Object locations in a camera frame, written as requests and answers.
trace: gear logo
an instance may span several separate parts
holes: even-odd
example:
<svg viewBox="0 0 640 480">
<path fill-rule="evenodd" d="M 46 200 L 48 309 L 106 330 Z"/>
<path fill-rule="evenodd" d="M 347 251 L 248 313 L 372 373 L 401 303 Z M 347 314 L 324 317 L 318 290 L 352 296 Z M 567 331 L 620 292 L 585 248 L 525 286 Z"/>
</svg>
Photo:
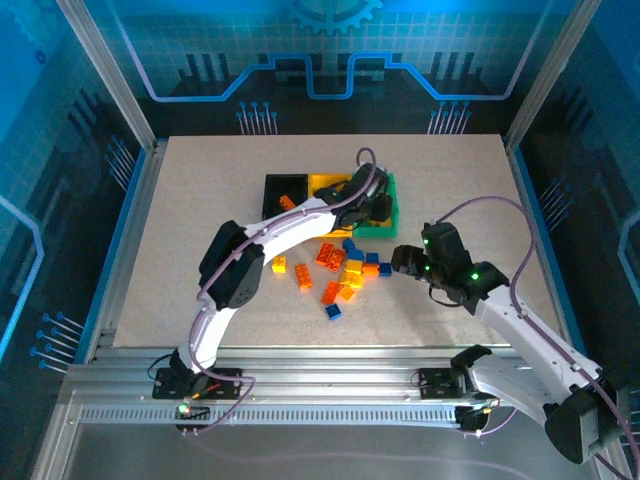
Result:
<svg viewBox="0 0 640 480">
<path fill-rule="evenodd" d="M 360 28 L 360 22 L 371 20 L 373 9 L 380 7 L 380 0 L 287 0 L 285 5 L 289 19 L 300 28 L 310 27 L 314 34 L 324 30 L 327 35 Z"/>
<path fill-rule="evenodd" d="M 52 41 L 58 31 L 55 0 L 0 0 L 0 11 L 12 14 L 22 33 L 36 47 Z"/>
</svg>

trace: white robotic arm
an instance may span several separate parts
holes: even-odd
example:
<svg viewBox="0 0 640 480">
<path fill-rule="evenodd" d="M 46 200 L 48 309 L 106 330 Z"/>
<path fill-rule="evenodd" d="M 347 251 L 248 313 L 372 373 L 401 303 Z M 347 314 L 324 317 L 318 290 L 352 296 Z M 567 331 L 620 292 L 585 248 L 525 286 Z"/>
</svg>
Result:
<svg viewBox="0 0 640 480">
<path fill-rule="evenodd" d="M 291 212 L 309 210 L 323 206 L 327 206 L 323 200 L 315 197 L 310 198 L 295 209 L 282 213 L 273 219 L 248 225 L 245 227 L 245 235 L 247 237 L 251 237 L 260 230 L 263 230 L 269 223 L 286 215 L 290 215 Z M 275 227 L 254 242 L 255 245 L 263 247 L 263 266 L 270 262 L 276 255 L 280 255 L 282 252 L 299 245 L 305 240 L 330 233 L 334 229 L 335 223 L 336 215 L 329 211 L 325 213 L 311 213 L 309 215 L 300 216 Z M 202 326 L 200 331 L 197 333 L 197 338 L 194 342 L 196 359 L 203 367 L 208 368 L 215 363 L 218 347 L 220 346 L 222 337 L 229 326 L 231 317 L 233 317 L 236 310 L 236 308 L 223 308 L 221 310 L 217 310 L 215 307 L 210 307 L 207 310 L 206 317 L 202 322 Z M 180 359 L 189 370 L 194 372 L 198 372 L 200 370 L 193 364 L 189 353 L 188 342 L 178 348 L 178 353 L 180 355 Z"/>
<path fill-rule="evenodd" d="M 402 245 L 394 250 L 394 270 L 428 283 L 430 296 L 434 288 L 446 292 L 454 302 L 447 306 L 463 307 L 492 327 L 531 367 L 515 369 L 490 349 L 476 345 L 451 361 L 452 369 L 470 384 L 469 391 L 503 399 L 531 417 L 574 463 L 584 463 L 621 435 L 612 411 L 587 376 L 607 391 L 628 418 L 629 391 L 624 380 L 605 373 L 568 345 L 512 291 L 495 266 L 473 263 L 453 225 L 426 223 L 422 239 L 424 248 Z"/>
<path fill-rule="evenodd" d="M 200 367 L 210 370 L 215 364 L 229 322 L 255 295 L 264 265 L 309 238 L 369 219 L 384 221 L 391 210 L 387 184 L 383 169 L 365 164 L 341 189 L 321 189 L 292 211 L 246 227 L 231 221 L 220 228 L 200 264 L 200 298 L 209 306 L 199 312 L 188 341 L 170 361 L 185 394 L 195 388 Z M 516 370 L 491 350 L 475 346 L 451 362 L 452 370 L 471 387 L 468 390 L 504 399 L 544 425 L 556 448 L 575 463 L 583 463 L 617 438 L 621 429 L 616 419 L 585 375 L 596 379 L 628 418 L 626 383 L 572 349 L 514 298 L 497 268 L 488 262 L 472 263 L 450 223 L 425 224 L 422 237 L 424 250 L 408 245 L 394 250 L 393 269 L 428 283 L 430 296 L 434 288 L 444 290 L 455 302 L 448 306 L 464 307 L 494 328 L 535 373 Z"/>
</svg>

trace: blue lego brick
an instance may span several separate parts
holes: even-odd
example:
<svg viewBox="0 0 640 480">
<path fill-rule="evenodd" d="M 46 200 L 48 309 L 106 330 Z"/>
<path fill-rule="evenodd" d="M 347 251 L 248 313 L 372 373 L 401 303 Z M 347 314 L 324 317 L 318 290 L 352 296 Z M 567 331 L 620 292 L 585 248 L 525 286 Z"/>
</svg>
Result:
<svg viewBox="0 0 640 480">
<path fill-rule="evenodd" d="M 342 316 L 342 312 L 335 303 L 326 307 L 325 310 L 327 311 L 327 315 L 329 315 L 329 320 L 336 320 Z"/>
<path fill-rule="evenodd" d="M 364 252 L 362 250 L 358 250 L 356 248 L 352 248 L 351 250 L 347 250 L 347 259 L 349 259 L 349 260 L 357 260 L 359 262 L 364 262 Z"/>
<path fill-rule="evenodd" d="M 380 263 L 380 256 L 377 253 L 367 253 L 364 263 Z"/>
<path fill-rule="evenodd" d="M 390 277 L 391 276 L 391 264 L 390 263 L 381 263 L 380 264 L 380 274 L 381 277 Z"/>
<path fill-rule="evenodd" d="M 351 240 L 350 238 L 345 238 L 342 241 L 342 248 L 345 252 L 349 252 L 349 250 L 353 250 L 354 248 L 356 248 L 356 244 L 353 243 L 353 240 Z"/>
</svg>

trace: black mounting bracket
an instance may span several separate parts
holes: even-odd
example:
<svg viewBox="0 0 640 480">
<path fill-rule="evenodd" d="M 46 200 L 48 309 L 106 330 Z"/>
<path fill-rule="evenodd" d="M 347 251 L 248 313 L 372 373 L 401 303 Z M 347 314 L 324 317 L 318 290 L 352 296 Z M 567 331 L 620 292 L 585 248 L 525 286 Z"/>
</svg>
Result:
<svg viewBox="0 0 640 480">
<path fill-rule="evenodd" d="M 209 371 L 228 377 L 242 376 L 239 368 L 211 368 Z M 218 381 L 202 373 L 186 377 L 168 367 L 158 369 L 151 396 L 156 400 L 183 400 L 199 394 L 198 400 L 237 400 L 240 388 L 240 381 Z"/>
<path fill-rule="evenodd" d="M 451 368 L 419 368 L 418 389 L 421 400 L 462 398 L 466 383 L 464 375 Z"/>
</svg>

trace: work surface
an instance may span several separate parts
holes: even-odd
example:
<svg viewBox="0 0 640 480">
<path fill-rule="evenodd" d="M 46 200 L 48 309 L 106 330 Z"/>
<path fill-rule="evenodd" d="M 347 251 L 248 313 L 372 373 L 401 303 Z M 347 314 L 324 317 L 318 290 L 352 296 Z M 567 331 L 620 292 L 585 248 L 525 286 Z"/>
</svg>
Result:
<svg viewBox="0 0 640 480">
<path fill-rule="evenodd" d="M 268 173 L 336 173 L 356 169 L 361 146 L 395 174 L 400 208 L 398 237 L 356 239 L 358 248 L 390 261 L 397 245 L 420 245 L 425 221 L 480 195 L 518 200 L 498 135 L 349 135 L 172 137 L 160 170 L 115 346 L 176 346 L 186 340 L 197 311 L 198 265 L 219 226 L 261 220 Z M 529 234 L 512 207 L 475 204 L 451 218 L 474 261 L 494 263 L 511 276 L 524 256 Z M 332 239 L 335 244 L 339 239 Z M 428 345 L 504 343 L 464 309 L 432 302 L 426 285 L 409 277 L 367 279 L 343 316 L 329 321 L 320 303 L 337 274 L 314 263 L 319 239 L 286 253 L 288 271 L 265 268 L 251 302 L 234 316 L 227 346 Z M 293 266 L 309 265 L 313 288 L 301 293 Z M 551 299 L 534 257 L 518 289 L 557 330 Z"/>
</svg>

